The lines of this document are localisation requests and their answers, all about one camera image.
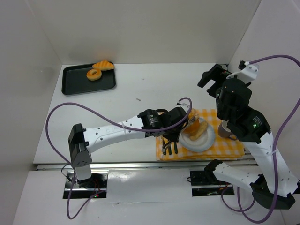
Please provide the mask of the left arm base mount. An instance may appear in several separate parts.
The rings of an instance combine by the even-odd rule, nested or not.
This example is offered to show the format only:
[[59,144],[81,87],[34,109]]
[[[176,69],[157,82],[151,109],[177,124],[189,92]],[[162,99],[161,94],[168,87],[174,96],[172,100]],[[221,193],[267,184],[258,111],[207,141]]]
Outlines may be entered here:
[[[66,178],[63,191],[63,199],[68,199],[71,190],[74,171],[68,169],[68,165],[61,168],[61,173]],[[71,199],[88,199],[93,196],[95,199],[104,199],[107,196],[108,171],[93,171],[91,178],[84,183],[75,180],[72,188]]]

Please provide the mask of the long baguette bread roll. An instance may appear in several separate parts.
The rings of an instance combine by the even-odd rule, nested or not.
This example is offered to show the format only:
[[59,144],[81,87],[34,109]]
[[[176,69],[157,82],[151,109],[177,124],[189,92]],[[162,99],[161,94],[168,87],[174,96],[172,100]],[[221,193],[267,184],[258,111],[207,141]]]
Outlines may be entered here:
[[189,139],[191,140],[191,141],[195,141],[195,140],[197,140],[206,130],[207,130],[207,128],[208,128],[208,123],[207,123],[207,121],[202,121],[200,124],[199,124],[199,128],[198,128],[198,130],[194,133],[194,134],[192,134],[190,137],[189,137]]

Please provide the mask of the orange bundt cake bread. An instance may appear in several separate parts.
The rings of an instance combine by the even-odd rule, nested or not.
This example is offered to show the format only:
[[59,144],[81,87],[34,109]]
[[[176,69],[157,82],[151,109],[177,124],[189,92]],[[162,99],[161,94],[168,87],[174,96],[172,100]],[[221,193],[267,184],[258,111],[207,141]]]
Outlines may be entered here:
[[187,127],[183,130],[183,133],[188,134],[188,135],[194,135],[200,126],[199,122],[199,115],[196,109],[192,109],[190,114],[188,115],[188,125]]

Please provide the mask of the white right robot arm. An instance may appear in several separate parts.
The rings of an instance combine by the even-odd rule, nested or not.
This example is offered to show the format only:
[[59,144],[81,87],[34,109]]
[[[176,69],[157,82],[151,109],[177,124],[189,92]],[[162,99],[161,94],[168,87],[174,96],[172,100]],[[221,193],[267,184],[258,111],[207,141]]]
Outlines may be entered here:
[[276,210],[288,210],[295,203],[293,194],[300,191],[300,181],[288,168],[274,144],[271,128],[264,115],[248,104],[252,95],[249,85],[257,76],[258,67],[250,65],[230,73],[215,64],[204,72],[198,86],[203,88],[210,80],[215,83],[207,89],[216,99],[217,117],[254,157],[261,174],[245,172],[213,160],[206,167],[208,176],[231,183],[251,192],[264,208],[271,209],[276,199]]

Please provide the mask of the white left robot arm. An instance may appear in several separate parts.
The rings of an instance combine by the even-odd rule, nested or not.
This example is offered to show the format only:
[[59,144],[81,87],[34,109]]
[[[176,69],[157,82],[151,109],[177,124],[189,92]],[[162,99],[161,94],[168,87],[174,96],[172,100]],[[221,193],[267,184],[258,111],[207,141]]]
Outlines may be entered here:
[[170,111],[147,109],[117,125],[96,128],[74,125],[68,137],[68,146],[78,185],[88,187],[96,179],[90,167],[93,152],[115,143],[151,136],[161,136],[170,143],[178,142],[181,131],[188,123],[190,112],[190,106],[177,104]]

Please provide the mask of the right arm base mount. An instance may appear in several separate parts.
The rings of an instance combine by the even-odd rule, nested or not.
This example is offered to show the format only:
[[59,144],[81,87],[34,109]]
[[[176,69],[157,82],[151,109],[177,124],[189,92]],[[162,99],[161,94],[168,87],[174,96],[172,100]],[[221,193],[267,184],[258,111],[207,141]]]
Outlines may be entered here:
[[192,196],[234,195],[232,184],[219,181],[206,171],[190,171],[187,182],[191,184]]

